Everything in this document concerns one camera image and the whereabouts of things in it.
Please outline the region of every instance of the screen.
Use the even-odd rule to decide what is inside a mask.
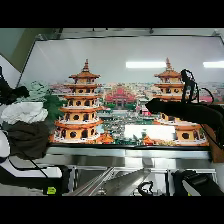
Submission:
[[[31,101],[44,102],[53,143],[208,146],[200,125],[154,114],[145,104],[180,101],[183,69],[223,101],[223,69],[203,65],[223,60],[219,37],[36,41],[20,85],[32,90]],[[200,90],[200,101],[212,98]]]

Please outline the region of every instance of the white fabric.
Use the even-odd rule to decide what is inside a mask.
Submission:
[[[15,124],[17,121],[33,123],[44,121],[48,111],[43,108],[43,102],[21,102],[6,107],[2,112],[2,120],[8,124]]]

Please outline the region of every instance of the red building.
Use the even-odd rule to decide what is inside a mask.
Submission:
[[[125,104],[136,102],[136,97],[128,88],[118,84],[106,94],[105,102],[114,103],[118,107],[124,107]]]

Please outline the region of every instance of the orange pagoda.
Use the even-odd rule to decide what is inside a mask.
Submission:
[[[81,73],[71,75],[74,79],[72,84],[64,84],[71,88],[72,93],[68,93],[64,98],[67,105],[60,108],[64,112],[62,119],[55,121],[56,130],[51,138],[53,142],[62,143],[95,143],[100,137],[96,127],[103,123],[97,117],[96,111],[102,110],[97,103],[100,95],[94,93],[97,88],[95,79],[100,75],[90,73],[88,59]]]
[[[181,101],[184,83],[181,74],[176,72],[166,59],[166,70],[161,74],[154,75],[160,78],[160,82],[155,84],[161,90],[160,94],[154,94],[154,98],[160,98],[163,101]],[[199,130],[201,126],[196,123],[182,121],[177,117],[160,114],[160,118],[154,121],[154,124],[172,125],[176,129],[175,143],[179,146],[207,146],[208,142],[203,133]]]

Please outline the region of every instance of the pagoda roof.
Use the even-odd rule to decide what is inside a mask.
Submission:
[[[86,59],[85,65],[80,73],[69,76],[69,78],[73,78],[73,79],[74,78],[99,78],[99,77],[100,75],[92,74],[89,71],[88,59]]]
[[[179,72],[176,72],[169,61],[169,58],[166,59],[166,71],[160,73],[160,74],[155,74],[155,77],[173,77],[173,78],[179,78],[181,77],[181,74]]]

